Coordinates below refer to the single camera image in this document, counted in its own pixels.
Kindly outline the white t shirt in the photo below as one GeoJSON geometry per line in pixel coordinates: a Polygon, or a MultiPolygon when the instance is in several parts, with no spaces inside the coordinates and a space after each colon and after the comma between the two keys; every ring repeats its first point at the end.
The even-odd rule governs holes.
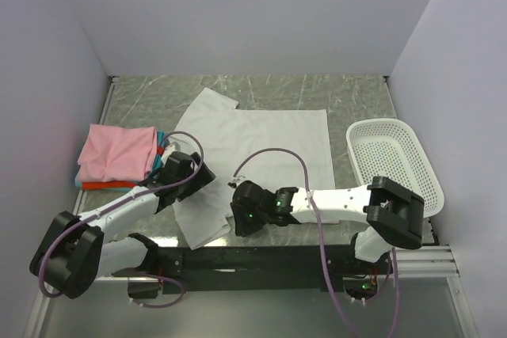
{"type": "Polygon", "coordinates": [[[175,203],[186,243],[198,249],[231,231],[228,183],[235,172],[268,190],[304,186],[301,164],[314,190],[334,188],[327,114],[324,110],[246,111],[238,102],[204,89],[187,108],[170,138],[186,153],[204,152],[215,179],[195,195],[175,203]]]}

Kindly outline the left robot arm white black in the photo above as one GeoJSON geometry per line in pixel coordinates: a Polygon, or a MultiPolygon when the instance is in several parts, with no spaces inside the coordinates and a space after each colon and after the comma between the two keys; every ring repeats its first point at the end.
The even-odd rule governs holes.
{"type": "Polygon", "coordinates": [[[30,272],[55,296],[81,296],[95,279],[128,269],[141,276],[161,271],[158,245],[132,233],[116,240],[118,233],[140,219],[182,201],[215,179],[215,174],[194,152],[173,152],[165,165],[118,199],[93,211],[57,214],[34,254],[30,272]]]}

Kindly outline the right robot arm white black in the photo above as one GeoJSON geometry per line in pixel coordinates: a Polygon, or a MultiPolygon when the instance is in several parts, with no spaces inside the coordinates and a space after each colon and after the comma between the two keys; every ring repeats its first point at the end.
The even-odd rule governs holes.
{"type": "Polygon", "coordinates": [[[263,189],[250,180],[229,183],[234,189],[231,210],[234,233],[255,234],[266,224],[338,224],[359,222],[368,228],[353,238],[348,254],[352,271],[364,274],[393,248],[422,247],[424,199],[387,177],[374,177],[356,188],[307,190],[263,189]]]}

